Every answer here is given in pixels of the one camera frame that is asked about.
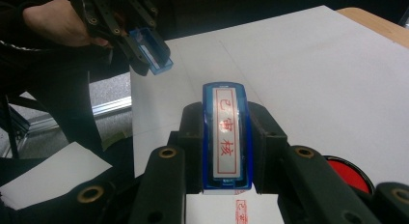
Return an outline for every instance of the person's sleeve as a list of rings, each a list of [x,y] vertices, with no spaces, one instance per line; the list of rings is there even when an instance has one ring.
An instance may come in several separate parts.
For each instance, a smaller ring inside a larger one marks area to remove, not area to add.
[[[0,4],[0,43],[12,48],[48,49],[60,47],[33,32],[24,22],[22,12],[25,8],[35,6],[24,3],[18,7]]]

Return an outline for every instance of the white paper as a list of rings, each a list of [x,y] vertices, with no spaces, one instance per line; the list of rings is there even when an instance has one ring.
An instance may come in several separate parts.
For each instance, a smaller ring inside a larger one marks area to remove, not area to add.
[[[1,199],[15,210],[68,193],[111,167],[77,143],[64,147],[43,163],[0,187]]]
[[[409,184],[407,48],[326,7],[167,44],[171,70],[131,73],[134,153],[145,160],[135,161],[137,176],[178,130],[183,107],[202,101],[203,85],[231,81],[267,108],[289,144],[343,157],[375,184]],[[281,219],[277,205],[265,206],[264,196],[252,196],[249,223],[280,223],[271,217]],[[234,197],[189,195],[188,223],[235,223],[225,199]]]

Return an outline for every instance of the person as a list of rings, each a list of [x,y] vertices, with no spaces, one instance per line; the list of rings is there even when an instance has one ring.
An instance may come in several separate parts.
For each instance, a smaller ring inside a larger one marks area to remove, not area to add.
[[[23,75],[29,66],[50,51],[68,49],[75,52],[84,47],[104,49],[109,45],[109,41],[88,34],[68,0],[0,1],[0,85]],[[104,153],[98,151],[98,155],[113,166],[99,177],[101,180],[121,187],[134,179],[132,138],[113,144]],[[0,186],[43,161],[0,158]],[[47,211],[33,213],[39,208]],[[0,223],[14,223],[12,219],[16,216],[20,221],[25,219],[30,223],[42,223],[52,209],[52,204],[45,203],[39,204],[37,208],[34,206],[15,211],[0,202]]]

